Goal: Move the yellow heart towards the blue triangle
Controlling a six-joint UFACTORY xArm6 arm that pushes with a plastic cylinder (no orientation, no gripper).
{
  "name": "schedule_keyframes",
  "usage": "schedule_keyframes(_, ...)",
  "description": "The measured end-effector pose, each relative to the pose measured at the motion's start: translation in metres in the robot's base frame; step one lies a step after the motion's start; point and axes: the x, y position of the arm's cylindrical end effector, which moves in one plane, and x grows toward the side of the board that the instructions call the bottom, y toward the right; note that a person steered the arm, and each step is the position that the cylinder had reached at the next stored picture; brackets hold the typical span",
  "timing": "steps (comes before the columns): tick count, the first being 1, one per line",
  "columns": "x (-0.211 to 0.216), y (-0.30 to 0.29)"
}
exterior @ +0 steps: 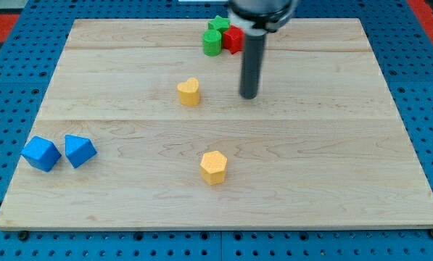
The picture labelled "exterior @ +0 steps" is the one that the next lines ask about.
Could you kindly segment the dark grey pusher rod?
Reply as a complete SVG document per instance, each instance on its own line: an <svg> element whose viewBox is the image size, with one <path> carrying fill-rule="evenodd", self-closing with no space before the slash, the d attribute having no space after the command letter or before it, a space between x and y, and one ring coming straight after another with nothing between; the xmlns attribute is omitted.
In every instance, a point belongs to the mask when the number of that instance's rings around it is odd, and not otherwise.
<svg viewBox="0 0 433 261"><path fill-rule="evenodd" d="M239 94L244 99L257 96L265 49L265 35L244 37Z"/></svg>

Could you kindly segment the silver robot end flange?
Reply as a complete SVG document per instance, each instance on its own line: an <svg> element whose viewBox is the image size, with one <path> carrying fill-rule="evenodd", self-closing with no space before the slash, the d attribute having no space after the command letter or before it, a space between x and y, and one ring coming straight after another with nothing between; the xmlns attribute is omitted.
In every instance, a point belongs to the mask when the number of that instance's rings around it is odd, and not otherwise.
<svg viewBox="0 0 433 261"><path fill-rule="evenodd" d="M292 18L299 0L228 0L232 25L249 35L275 33Z"/></svg>

